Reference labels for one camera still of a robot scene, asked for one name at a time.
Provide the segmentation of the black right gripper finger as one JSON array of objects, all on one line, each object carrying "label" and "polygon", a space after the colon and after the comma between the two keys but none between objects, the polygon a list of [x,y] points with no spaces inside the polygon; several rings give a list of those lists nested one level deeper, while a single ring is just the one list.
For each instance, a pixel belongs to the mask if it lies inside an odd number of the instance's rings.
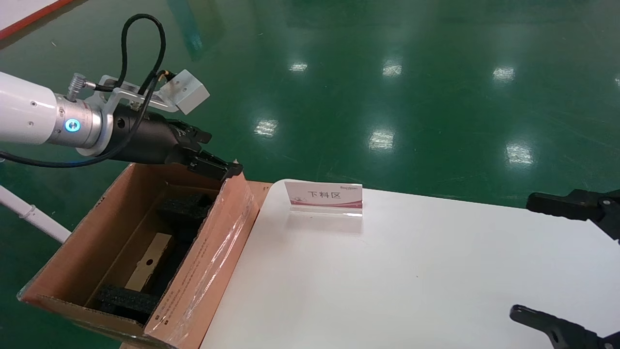
[{"label": "black right gripper finger", "polygon": [[534,192],[527,199],[527,210],[569,220],[589,220],[612,240],[620,238],[620,190],[573,190],[567,196]]},{"label": "black right gripper finger", "polygon": [[620,347],[619,332],[600,337],[578,323],[569,322],[523,305],[512,306],[510,318],[514,322],[547,335],[554,349],[618,349]]}]

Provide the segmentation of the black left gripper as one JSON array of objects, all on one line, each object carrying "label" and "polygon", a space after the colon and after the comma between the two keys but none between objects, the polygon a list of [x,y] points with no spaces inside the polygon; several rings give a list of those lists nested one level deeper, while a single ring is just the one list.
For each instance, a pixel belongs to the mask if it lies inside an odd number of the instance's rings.
[{"label": "black left gripper", "polygon": [[[126,138],[137,123],[138,116],[139,113],[128,106],[115,109],[111,138],[103,155],[111,152]],[[147,165],[182,163],[185,155],[180,145],[207,144],[211,139],[211,133],[184,121],[166,119],[159,113],[147,112],[135,135],[111,159]],[[218,181],[238,176],[244,169],[239,163],[226,162],[206,151],[188,155],[186,167],[189,172]]]}]

